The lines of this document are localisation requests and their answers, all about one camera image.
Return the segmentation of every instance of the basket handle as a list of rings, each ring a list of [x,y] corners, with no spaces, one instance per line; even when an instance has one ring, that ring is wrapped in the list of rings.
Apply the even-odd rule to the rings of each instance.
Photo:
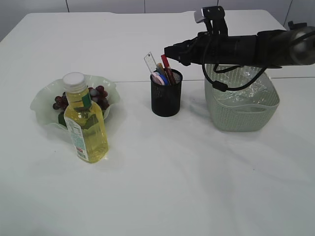
[[[237,113],[263,113],[267,110],[267,108],[265,105],[249,104],[249,105],[234,107],[233,110]]]

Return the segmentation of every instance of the ruler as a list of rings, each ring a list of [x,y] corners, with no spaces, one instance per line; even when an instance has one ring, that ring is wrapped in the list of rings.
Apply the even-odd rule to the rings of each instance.
[[[157,70],[157,63],[154,60],[154,57],[152,56],[152,53],[149,52],[145,57],[144,57],[144,61],[146,62],[149,70],[151,73],[153,73],[154,71]]]

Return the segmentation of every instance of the bunch of grapes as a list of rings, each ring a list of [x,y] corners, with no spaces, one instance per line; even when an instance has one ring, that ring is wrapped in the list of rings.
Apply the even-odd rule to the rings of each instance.
[[[104,86],[100,85],[96,88],[90,87],[89,92],[91,99],[96,102],[103,111],[105,111],[109,107],[108,100],[106,99],[108,93],[104,90]],[[68,105],[69,103],[67,100],[67,96],[65,95],[65,92],[63,92],[62,96],[55,97],[53,108],[55,110],[61,109],[62,111],[65,111]]]

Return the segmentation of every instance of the white bottle cap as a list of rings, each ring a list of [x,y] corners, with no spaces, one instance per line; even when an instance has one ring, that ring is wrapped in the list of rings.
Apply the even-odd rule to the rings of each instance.
[[[72,72],[63,77],[63,88],[69,93],[79,93],[87,88],[84,74]]]

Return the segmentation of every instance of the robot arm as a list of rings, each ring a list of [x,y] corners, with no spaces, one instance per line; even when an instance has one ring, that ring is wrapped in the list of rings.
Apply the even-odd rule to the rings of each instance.
[[[292,30],[289,31],[271,30],[257,35],[228,36],[224,17],[221,6],[205,7],[201,12],[195,12],[195,21],[204,22],[207,31],[198,33],[194,39],[166,47],[165,55],[185,66],[191,63],[203,67],[204,64],[236,65],[231,69],[247,65],[265,70],[315,63],[315,27],[290,23]]]

